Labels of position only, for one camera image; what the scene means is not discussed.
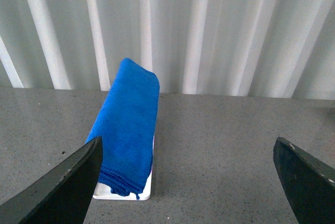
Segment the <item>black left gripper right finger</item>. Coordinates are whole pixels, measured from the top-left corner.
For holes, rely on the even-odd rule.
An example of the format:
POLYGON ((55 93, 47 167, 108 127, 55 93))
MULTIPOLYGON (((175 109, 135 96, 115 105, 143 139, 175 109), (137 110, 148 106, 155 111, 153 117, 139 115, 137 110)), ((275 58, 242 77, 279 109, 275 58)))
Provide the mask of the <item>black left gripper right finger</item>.
POLYGON ((334 223, 334 168, 278 137, 273 160, 299 223, 334 223))

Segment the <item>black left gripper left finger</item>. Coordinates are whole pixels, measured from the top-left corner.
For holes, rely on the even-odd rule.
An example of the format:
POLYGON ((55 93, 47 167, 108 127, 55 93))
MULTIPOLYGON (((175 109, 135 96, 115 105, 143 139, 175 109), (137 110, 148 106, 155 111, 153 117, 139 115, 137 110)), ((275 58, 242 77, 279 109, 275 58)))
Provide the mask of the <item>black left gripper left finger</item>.
POLYGON ((102 159, 102 139, 96 137, 1 204, 1 223, 83 223, 102 159))

